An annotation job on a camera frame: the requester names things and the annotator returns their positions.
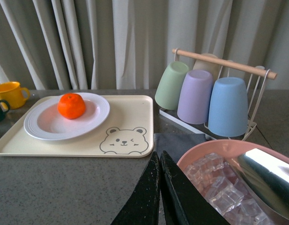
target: stainless steel scoop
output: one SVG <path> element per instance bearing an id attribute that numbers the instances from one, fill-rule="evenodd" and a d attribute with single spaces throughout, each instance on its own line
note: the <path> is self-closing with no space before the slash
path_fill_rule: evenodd
<path id="1" fill-rule="evenodd" d="M 289 164 L 259 149 L 226 161 L 262 210 L 276 224 L 289 225 Z"/>

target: white curtain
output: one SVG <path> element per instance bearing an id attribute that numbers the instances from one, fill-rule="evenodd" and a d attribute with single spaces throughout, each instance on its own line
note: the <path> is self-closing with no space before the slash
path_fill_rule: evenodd
<path id="1" fill-rule="evenodd" d="M 174 48 L 265 66 L 266 88 L 289 89 L 289 0 L 0 0 L 0 83 L 155 89 Z"/>

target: pink bowl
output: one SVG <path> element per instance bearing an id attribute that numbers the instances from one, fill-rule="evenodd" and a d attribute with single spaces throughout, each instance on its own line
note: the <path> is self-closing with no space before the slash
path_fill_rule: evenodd
<path id="1" fill-rule="evenodd" d="M 192 162 L 212 152 L 225 158 L 234 158 L 254 148 L 260 149 L 289 164 L 289 158 L 286 156 L 258 144 L 239 140 L 215 140 L 198 144 L 189 149 L 180 158 L 177 165 L 183 171 Z"/>

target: gray cloth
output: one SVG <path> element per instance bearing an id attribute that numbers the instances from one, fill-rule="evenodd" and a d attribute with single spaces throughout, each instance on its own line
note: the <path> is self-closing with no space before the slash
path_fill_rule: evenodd
<path id="1" fill-rule="evenodd" d="M 154 151 L 159 158 L 165 150 L 177 163 L 189 149 L 206 142 L 205 134 L 154 134 Z"/>

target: bear face drawing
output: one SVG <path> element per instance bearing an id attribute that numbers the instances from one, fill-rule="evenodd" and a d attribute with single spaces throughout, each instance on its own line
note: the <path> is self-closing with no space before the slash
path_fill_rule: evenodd
<path id="1" fill-rule="evenodd" d="M 99 146 L 104 154 L 128 155 L 132 152 L 141 154 L 149 147 L 145 140 L 146 129 L 143 127 L 137 127 L 133 130 L 120 130 L 117 127 L 111 127 L 106 133 L 107 137 Z"/>

